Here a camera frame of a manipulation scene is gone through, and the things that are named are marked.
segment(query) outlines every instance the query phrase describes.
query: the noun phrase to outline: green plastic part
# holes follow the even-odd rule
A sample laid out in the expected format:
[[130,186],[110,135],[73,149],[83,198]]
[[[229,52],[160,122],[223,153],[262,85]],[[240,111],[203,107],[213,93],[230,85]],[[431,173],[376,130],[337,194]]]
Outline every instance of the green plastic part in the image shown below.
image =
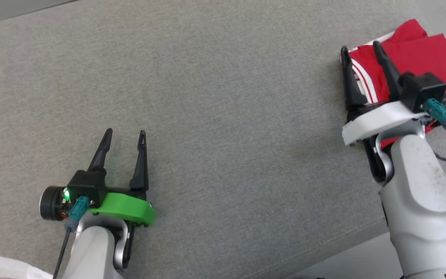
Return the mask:
[[89,208],[89,211],[137,224],[150,225],[154,221],[154,209],[147,201],[119,193],[108,193],[100,208]]

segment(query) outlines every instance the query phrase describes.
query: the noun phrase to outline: robotic arm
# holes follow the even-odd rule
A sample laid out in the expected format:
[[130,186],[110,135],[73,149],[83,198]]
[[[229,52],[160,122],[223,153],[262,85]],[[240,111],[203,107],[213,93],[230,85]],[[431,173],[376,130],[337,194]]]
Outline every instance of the robotic arm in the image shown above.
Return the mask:
[[[446,175],[425,140],[425,126],[446,129],[446,85],[431,73],[401,76],[373,44],[390,89],[389,102],[368,105],[341,50],[346,145],[361,142],[375,180],[390,237],[406,279],[446,279]],[[398,138],[382,147],[382,141]]]
[[122,279],[120,274],[129,265],[135,228],[147,227],[154,220],[154,210],[146,201],[146,133],[140,132],[139,155],[129,188],[109,188],[105,184],[104,162],[112,135],[112,129],[106,130],[87,171],[78,170],[66,187],[49,186],[42,194],[41,217],[67,219],[54,279],[70,233],[76,235],[63,279]]

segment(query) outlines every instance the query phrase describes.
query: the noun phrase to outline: red folded cloth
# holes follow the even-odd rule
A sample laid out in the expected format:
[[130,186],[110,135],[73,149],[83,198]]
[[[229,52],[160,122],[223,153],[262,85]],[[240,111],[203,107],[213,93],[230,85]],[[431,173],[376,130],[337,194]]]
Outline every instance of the red folded cloth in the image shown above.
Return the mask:
[[[428,37],[415,19],[402,24],[382,46],[400,73],[432,72],[446,83],[446,39],[443,34]],[[389,89],[373,46],[359,46],[350,52],[359,87],[370,103],[388,101]]]

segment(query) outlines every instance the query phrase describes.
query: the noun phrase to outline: teal connector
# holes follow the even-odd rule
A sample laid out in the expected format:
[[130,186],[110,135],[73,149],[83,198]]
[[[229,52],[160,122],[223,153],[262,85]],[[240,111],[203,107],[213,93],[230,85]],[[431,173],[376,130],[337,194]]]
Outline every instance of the teal connector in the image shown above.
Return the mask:
[[437,99],[431,98],[424,103],[424,111],[431,117],[438,120],[438,122],[446,130],[446,107],[443,106]]
[[78,222],[89,209],[90,203],[86,196],[80,196],[75,201],[73,208],[70,210],[69,219],[65,224],[65,230],[71,230],[73,233],[77,231]]

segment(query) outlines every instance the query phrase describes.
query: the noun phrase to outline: green led light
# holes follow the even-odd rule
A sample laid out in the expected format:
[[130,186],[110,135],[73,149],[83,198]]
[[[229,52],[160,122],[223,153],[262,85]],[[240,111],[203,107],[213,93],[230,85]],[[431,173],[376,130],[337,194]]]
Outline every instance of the green led light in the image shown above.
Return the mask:
[[63,197],[65,198],[65,200],[66,200],[67,202],[69,202],[69,201],[70,201],[70,192],[69,192],[68,190],[66,190],[66,191],[63,193]]

